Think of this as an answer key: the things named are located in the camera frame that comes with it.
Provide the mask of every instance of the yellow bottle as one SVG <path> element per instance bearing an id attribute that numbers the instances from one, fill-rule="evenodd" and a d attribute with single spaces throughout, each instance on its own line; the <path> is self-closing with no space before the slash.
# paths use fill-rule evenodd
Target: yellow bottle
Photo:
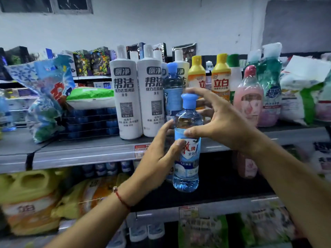
<path id="1" fill-rule="evenodd" d="M 0 204 L 15 235 L 34 235 L 59 227 L 60 218 L 51 218 L 59 200 L 59 177 L 52 170 L 20 172 L 0 179 L 5 191 Z"/>
<path id="2" fill-rule="evenodd" d="M 212 70 L 212 92 L 225 100 L 230 100 L 231 69 L 226 63 L 227 54 L 218 54 L 216 65 Z"/>
<path id="3" fill-rule="evenodd" d="M 195 55 L 192 57 L 192 67 L 188 71 L 188 87 L 206 87 L 206 70 L 201 65 L 201 56 Z M 204 109 L 204 107 L 197 107 L 197 110 Z"/>

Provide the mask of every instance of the window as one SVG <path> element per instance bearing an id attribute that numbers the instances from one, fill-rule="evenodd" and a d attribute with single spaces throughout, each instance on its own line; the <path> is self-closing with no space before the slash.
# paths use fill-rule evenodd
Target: window
<path id="1" fill-rule="evenodd" d="M 92 14 L 91 0 L 0 0 L 1 12 Z"/>

